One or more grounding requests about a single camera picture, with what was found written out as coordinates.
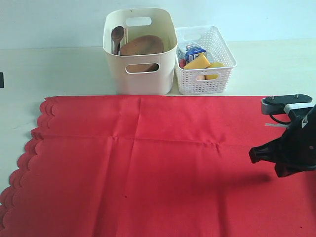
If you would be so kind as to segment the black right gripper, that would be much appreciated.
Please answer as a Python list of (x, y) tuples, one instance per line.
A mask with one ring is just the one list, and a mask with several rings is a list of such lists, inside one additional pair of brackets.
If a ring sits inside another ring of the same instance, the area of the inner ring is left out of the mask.
[(291, 124), (281, 137), (249, 151), (252, 163), (275, 164), (278, 178), (316, 169), (316, 108), (291, 110)]

